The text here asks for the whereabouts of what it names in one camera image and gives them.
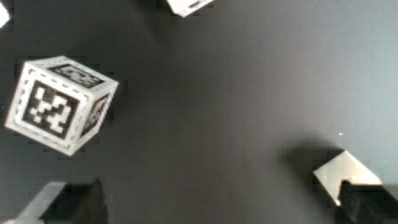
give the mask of cube face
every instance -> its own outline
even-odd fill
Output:
[[[73,155],[98,133],[116,88],[66,57],[27,62],[5,126]]]
[[[71,64],[59,65],[48,69],[89,89],[103,83],[103,80],[84,72]]]

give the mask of black surface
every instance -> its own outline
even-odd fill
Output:
[[[101,177],[112,224],[334,223],[327,150],[396,181],[398,2],[215,0],[187,19],[155,0],[5,5],[0,122],[25,60],[66,55],[121,87],[71,158],[0,129],[0,219]]]

